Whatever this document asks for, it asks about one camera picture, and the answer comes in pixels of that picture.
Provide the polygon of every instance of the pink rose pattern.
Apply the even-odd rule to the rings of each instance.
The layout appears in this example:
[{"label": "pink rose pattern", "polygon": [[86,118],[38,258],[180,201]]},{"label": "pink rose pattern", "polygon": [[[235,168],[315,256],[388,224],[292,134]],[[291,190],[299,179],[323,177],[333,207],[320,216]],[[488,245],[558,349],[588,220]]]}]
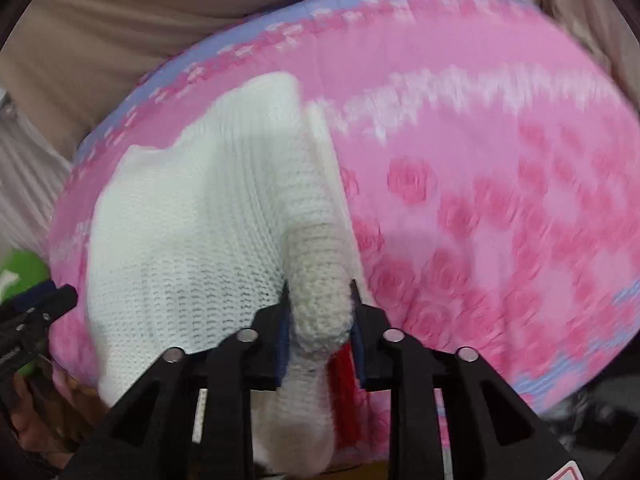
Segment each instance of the pink rose pattern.
[{"label": "pink rose pattern", "polygon": [[[435,218],[437,236],[420,256],[395,243],[396,226],[385,226],[375,214],[358,214],[364,191],[354,171],[341,168],[340,175],[369,288],[392,324],[428,348],[477,348],[530,405],[542,409],[544,397],[528,390],[559,376],[556,370],[565,366],[587,381],[621,349],[620,331],[630,333],[638,325],[640,282],[622,300],[603,295],[592,263],[603,251],[622,251],[640,274],[640,174],[635,180],[635,174],[625,173],[623,155],[610,146],[589,156],[579,130],[567,124],[555,132],[520,124],[518,135],[530,156],[517,161],[516,178],[479,175],[467,190],[449,189],[419,158],[391,160],[387,190],[400,199],[398,207],[416,212],[423,206]],[[584,179],[585,164],[593,180]],[[553,188],[568,193],[588,216],[572,221],[555,214],[545,202]],[[511,279],[494,290],[479,288],[482,261],[469,252],[481,232],[510,241],[504,264]],[[424,247],[417,243],[415,252]],[[540,316],[548,299],[538,277],[549,269],[564,269],[571,290],[574,316],[561,336]],[[554,382],[548,384],[551,389]],[[372,450],[380,453],[386,449],[390,413],[388,399],[377,399],[375,409],[367,407],[374,412],[367,424],[374,433]]]},{"label": "pink rose pattern", "polygon": [[424,160],[395,158],[389,164],[387,185],[389,191],[398,195],[405,204],[414,205],[431,198],[436,181]]}]

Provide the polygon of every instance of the white crochet sock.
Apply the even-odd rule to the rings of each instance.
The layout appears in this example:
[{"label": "white crochet sock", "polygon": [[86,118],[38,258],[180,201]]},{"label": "white crochet sock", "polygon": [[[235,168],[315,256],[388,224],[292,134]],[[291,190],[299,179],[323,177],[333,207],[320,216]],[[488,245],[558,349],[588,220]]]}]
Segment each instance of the white crochet sock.
[{"label": "white crochet sock", "polygon": [[211,348],[249,325],[286,274],[290,365],[254,427],[268,465],[301,475],[331,458],[324,367],[347,338],[357,260],[328,190],[339,177],[324,182],[308,126],[296,80],[275,73],[216,100],[167,150],[130,148],[96,206],[88,268],[110,404],[163,349]]}]

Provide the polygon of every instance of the knitted texture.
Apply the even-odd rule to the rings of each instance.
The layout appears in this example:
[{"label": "knitted texture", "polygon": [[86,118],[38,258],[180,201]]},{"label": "knitted texture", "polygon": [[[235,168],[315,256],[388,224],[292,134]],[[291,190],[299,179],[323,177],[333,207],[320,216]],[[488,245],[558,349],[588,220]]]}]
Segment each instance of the knitted texture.
[{"label": "knitted texture", "polygon": [[347,339],[360,273],[329,191],[339,178],[323,176],[335,161],[314,152],[317,123],[296,79],[273,73],[217,99],[172,147],[131,147],[97,203],[88,265],[109,404],[165,348],[201,351],[249,325],[286,277],[290,364],[281,389],[257,403],[254,439],[258,458],[301,476],[334,449],[325,366]]}]

